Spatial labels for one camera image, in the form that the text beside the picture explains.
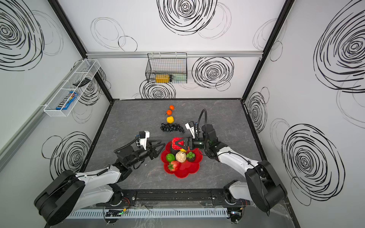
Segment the red flower shaped bowl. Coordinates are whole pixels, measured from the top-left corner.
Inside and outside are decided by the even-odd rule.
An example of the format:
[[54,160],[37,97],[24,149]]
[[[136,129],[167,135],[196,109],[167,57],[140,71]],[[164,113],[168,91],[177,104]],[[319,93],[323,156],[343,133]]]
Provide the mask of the red flower shaped bowl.
[[194,174],[197,173],[200,169],[200,162],[202,161],[202,153],[199,149],[193,149],[193,150],[189,150],[189,151],[185,151],[185,150],[179,150],[179,152],[193,152],[196,155],[196,160],[194,162],[188,162],[187,160],[184,163],[180,163],[180,166],[178,168],[177,171],[175,172],[171,172],[168,169],[168,165],[170,164],[169,162],[166,161],[166,155],[170,154],[170,145],[172,145],[172,141],[169,142],[166,147],[165,150],[162,152],[161,154],[161,161],[163,162],[163,168],[165,170],[166,173],[168,174],[173,174],[175,175],[177,178],[180,179],[184,179],[186,178],[189,174]]

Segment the beige potato shaped fruit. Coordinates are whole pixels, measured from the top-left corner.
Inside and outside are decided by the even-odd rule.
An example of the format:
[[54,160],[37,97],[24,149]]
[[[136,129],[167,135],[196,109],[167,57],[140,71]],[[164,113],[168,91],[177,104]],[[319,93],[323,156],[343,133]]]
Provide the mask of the beige potato shaped fruit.
[[175,155],[175,159],[180,162],[180,163],[184,163],[187,159],[187,156],[186,156],[186,152],[178,152],[176,155]]

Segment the dark wrinkled avocado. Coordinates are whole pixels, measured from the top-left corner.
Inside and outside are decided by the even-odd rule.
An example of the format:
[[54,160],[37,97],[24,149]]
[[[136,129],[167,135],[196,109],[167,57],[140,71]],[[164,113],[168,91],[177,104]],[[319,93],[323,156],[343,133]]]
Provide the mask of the dark wrinkled avocado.
[[173,148],[172,145],[170,145],[170,153],[173,154],[174,156],[176,156],[176,154],[179,152],[179,150],[176,150]]

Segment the black remote control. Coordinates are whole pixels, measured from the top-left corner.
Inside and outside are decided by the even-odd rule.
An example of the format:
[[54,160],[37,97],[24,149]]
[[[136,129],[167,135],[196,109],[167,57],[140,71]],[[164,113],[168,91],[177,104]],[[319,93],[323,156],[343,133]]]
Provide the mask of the black remote control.
[[84,87],[85,85],[87,85],[90,82],[91,82],[91,80],[89,78],[84,78],[83,80],[73,83],[73,86],[75,86],[77,88]]

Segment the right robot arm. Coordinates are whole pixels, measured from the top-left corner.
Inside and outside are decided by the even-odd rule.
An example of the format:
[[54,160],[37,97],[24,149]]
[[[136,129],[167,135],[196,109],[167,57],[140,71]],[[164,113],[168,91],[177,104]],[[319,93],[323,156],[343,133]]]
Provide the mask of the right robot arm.
[[223,188],[226,202],[234,205],[236,202],[253,202],[261,211],[268,213],[271,208],[287,196],[287,190],[277,175],[273,166],[267,161],[256,161],[235,152],[227,144],[221,142],[211,124],[197,127],[187,126],[190,137],[174,138],[174,150],[204,151],[211,159],[228,165],[244,176],[245,181],[233,180]]

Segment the aluminium wall rail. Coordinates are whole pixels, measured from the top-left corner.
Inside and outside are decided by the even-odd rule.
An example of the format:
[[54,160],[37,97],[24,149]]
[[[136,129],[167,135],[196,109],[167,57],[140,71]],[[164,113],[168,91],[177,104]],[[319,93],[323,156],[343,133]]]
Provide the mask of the aluminium wall rail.
[[135,51],[135,52],[88,52],[86,56],[92,59],[122,59],[122,58],[162,58],[162,57],[188,57],[188,58],[204,58],[204,57],[230,57],[230,58],[260,58],[263,52],[254,51]]

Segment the yellow box in basket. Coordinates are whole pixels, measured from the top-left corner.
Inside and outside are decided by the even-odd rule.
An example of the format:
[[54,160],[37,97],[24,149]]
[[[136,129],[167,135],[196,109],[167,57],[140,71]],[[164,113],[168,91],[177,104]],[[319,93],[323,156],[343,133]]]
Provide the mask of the yellow box in basket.
[[168,75],[168,74],[157,74],[155,76],[155,81],[156,81],[156,83],[160,83],[160,84],[162,84],[162,83],[170,83],[171,76]]

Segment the green lime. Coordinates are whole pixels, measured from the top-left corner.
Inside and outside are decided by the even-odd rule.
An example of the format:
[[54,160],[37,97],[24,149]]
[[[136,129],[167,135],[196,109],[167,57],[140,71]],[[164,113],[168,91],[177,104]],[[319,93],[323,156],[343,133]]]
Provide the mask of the green lime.
[[174,154],[167,154],[165,158],[166,158],[166,161],[167,162],[172,162],[172,161],[175,161],[176,160]]

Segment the small yellow lemon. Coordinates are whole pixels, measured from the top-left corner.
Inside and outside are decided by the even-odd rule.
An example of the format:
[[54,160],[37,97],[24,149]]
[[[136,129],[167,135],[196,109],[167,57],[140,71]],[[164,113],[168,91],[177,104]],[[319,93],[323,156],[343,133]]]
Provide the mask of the small yellow lemon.
[[172,116],[169,116],[169,117],[167,117],[166,121],[168,124],[172,124],[175,122],[175,119]]

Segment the red strawberry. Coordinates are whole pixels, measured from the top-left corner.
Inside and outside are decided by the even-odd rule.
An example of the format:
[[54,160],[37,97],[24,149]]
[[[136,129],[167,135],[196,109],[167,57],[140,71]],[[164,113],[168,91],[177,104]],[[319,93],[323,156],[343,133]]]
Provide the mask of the red strawberry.
[[171,161],[170,164],[168,165],[168,169],[171,172],[175,172],[178,170],[180,166],[180,163],[178,161]]

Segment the red pink apple fruit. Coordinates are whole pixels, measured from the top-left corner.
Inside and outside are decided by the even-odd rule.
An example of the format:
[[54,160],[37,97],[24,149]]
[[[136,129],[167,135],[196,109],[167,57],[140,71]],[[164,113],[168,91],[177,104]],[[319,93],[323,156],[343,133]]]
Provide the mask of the red pink apple fruit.
[[172,140],[172,146],[176,150],[184,150],[184,138],[182,138],[182,137],[175,137]]

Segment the black grape bunch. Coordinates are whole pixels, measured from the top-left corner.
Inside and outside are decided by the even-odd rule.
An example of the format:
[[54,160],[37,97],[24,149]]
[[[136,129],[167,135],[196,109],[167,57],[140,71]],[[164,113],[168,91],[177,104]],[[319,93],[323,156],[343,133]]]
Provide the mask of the black grape bunch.
[[160,129],[163,132],[180,132],[182,134],[185,133],[184,128],[177,123],[162,123]]

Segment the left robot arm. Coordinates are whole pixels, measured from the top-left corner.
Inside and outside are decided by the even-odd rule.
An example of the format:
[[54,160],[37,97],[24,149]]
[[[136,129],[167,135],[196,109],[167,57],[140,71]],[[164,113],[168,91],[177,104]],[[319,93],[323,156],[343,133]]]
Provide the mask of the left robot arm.
[[147,158],[158,158],[164,148],[165,143],[160,140],[134,139],[116,149],[116,162],[104,169],[86,173],[64,171],[35,198],[34,206],[50,226],[61,223],[72,212],[94,204],[118,206],[125,201],[118,183]]

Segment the green box in basket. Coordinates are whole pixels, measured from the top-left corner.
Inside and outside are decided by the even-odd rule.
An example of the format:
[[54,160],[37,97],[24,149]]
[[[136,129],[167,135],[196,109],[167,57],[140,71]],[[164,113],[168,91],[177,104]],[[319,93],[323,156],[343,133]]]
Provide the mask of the green box in basket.
[[173,74],[172,83],[186,84],[187,83],[187,75],[186,74]]

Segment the dark purple plum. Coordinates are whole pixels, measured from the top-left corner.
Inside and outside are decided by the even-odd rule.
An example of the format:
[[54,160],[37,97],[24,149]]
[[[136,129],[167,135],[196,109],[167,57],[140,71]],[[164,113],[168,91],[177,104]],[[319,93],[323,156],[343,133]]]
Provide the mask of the dark purple plum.
[[186,154],[186,159],[188,162],[194,162],[196,160],[196,155],[193,152],[189,152]]

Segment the blue candy packet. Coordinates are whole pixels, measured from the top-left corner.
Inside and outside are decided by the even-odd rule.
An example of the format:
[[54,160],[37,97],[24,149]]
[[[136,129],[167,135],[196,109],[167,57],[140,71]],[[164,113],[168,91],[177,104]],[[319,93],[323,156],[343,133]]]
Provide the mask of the blue candy packet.
[[56,107],[56,110],[67,110],[78,96],[78,93],[70,91],[63,101]]

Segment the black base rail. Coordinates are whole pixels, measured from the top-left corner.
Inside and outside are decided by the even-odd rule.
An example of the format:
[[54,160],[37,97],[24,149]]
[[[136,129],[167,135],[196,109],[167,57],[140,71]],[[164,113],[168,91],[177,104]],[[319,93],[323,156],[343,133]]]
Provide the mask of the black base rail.
[[234,199],[225,189],[154,189],[123,190],[122,206],[136,206],[143,202],[198,201],[208,206],[240,207],[249,205],[246,199]]

